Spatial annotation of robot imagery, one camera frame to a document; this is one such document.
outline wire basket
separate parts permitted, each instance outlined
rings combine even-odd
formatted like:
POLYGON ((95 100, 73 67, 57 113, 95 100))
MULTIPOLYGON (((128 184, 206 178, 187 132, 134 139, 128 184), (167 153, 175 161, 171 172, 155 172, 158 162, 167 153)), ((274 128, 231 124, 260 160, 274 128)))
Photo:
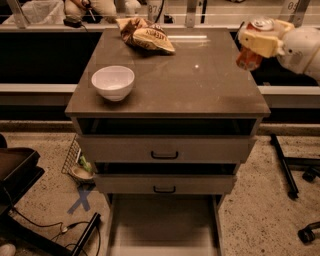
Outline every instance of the wire basket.
POLYGON ((79 156, 81 154, 81 148, 76 141, 77 135, 74 136, 71 146, 69 148, 66 160, 64 161, 61 173, 66 174, 70 176, 76 183, 77 185, 82 185, 82 184, 94 184, 93 179, 83 179, 79 176, 76 176, 72 172, 72 168, 74 167, 81 167, 81 165, 78 163, 79 156))

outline chip bag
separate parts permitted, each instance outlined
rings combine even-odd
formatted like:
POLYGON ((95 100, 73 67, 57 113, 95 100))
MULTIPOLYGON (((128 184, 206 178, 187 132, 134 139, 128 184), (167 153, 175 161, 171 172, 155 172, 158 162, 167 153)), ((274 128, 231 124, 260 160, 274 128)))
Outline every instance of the chip bag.
POLYGON ((163 50, 174 53, 175 49, 166 33, 156 23, 143 18, 116 19, 123 41, 131 46, 147 50, 163 50))

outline drawer handle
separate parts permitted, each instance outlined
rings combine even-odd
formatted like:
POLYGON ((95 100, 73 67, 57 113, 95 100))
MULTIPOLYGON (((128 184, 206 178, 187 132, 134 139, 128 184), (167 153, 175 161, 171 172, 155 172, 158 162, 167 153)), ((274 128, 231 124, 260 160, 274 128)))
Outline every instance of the drawer handle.
POLYGON ((166 189, 166 188, 157 188, 156 186, 153 186, 153 192, 158 194, 173 194, 176 192, 176 186, 173 186, 172 190, 166 189))
POLYGON ((157 154, 154 151, 151 151, 151 157, 153 159, 161 159, 161 160, 173 160, 173 159, 177 159, 179 156, 179 152, 176 151, 175 155, 165 155, 165 154, 157 154))

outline white bowl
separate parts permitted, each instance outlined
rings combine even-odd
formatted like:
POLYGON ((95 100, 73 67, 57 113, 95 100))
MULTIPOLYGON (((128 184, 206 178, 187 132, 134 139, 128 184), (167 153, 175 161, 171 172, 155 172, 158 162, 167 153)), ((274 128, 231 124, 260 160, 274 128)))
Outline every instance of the white bowl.
POLYGON ((131 92, 134 73, 127 67, 109 66, 95 72, 91 82, 102 97, 111 101, 120 101, 131 92))

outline blue tape cross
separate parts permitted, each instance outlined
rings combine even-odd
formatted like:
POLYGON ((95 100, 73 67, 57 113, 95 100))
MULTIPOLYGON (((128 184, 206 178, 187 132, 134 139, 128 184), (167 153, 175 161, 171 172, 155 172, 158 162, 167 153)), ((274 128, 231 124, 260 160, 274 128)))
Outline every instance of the blue tape cross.
POLYGON ((90 210, 90 205, 87 200, 87 197, 90 194, 90 192, 93 190, 94 187, 95 187, 95 185, 90 185, 87 189, 85 189, 83 185, 80 185, 77 188, 80 197, 68 210, 69 214, 73 214, 74 211, 80 206, 80 204, 82 204, 82 206, 86 212, 90 210))

